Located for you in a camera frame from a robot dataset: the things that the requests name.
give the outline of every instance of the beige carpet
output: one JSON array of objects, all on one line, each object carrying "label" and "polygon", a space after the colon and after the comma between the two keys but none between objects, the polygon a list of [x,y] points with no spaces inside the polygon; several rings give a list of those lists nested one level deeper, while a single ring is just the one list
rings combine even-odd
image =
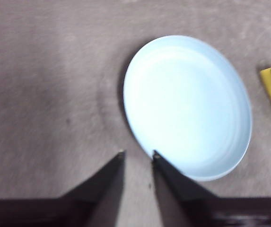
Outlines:
[{"label": "beige carpet", "polygon": [[271,0],[0,0],[0,198],[59,196],[125,148],[117,226],[162,226],[121,86],[134,53],[173,34],[220,50],[252,102],[245,158],[203,185],[220,196],[271,196],[271,104],[257,74],[271,65]]}]

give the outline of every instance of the plate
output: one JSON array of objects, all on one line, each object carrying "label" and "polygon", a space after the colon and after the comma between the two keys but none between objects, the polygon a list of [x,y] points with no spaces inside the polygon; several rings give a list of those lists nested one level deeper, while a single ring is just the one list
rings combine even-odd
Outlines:
[{"label": "plate", "polygon": [[198,39],[170,35],[143,46],[128,66],[123,99],[144,151],[157,150],[191,179],[228,174],[248,148],[245,87],[229,61]]}]

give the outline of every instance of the light blue plate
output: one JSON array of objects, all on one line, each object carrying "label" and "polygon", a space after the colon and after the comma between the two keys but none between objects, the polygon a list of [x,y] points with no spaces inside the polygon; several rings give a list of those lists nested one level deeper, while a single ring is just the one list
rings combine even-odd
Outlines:
[{"label": "light blue plate", "polygon": [[124,106],[137,141],[184,175],[209,181],[231,172],[248,148],[248,95],[229,61],[206,43],[181,35],[158,38],[133,57]]}]

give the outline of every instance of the white plate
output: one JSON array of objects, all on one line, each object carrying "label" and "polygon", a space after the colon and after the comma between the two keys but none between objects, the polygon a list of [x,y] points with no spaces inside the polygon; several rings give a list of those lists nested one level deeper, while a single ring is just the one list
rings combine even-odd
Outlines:
[{"label": "white plate", "polygon": [[217,50],[170,35],[142,47],[124,81],[124,107],[135,138],[198,181],[231,172],[252,131],[248,95],[237,72]]}]

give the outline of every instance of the floor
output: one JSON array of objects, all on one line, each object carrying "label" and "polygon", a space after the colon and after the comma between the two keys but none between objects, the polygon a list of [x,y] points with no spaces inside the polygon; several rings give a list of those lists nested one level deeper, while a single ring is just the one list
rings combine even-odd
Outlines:
[{"label": "floor", "polygon": [[219,196],[271,196],[271,0],[0,0],[0,198],[52,197],[127,149],[117,226],[162,226],[150,159],[124,118],[122,80],[135,52],[164,35],[221,51],[254,119],[249,150]]}]

